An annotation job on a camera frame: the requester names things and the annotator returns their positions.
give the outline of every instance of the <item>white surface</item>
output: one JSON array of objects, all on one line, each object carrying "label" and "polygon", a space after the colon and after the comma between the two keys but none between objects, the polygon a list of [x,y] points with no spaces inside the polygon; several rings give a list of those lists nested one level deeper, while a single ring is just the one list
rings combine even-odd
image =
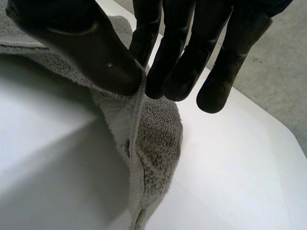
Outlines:
[{"label": "white surface", "polygon": [[[127,229],[128,169],[103,118],[84,91],[44,75],[0,57],[0,229]],[[307,160],[290,131],[236,90],[215,115],[196,94],[178,104],[182,157],[146,229],[307,229]]]}]

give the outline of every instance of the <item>concrete floor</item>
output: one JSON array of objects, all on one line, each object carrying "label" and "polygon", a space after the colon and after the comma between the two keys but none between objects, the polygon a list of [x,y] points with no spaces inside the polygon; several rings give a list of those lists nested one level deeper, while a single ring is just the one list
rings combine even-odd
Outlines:
[{"label": "concrete floor", "polygon": [[[133,13],[132,0],[115,0]],[[307,4],[295,0],[256,43],[235,88],[285,124],[307,155]],[[160,27],[163,34],[164,25]],[[208,63],[211,68],[225,30]]]}]

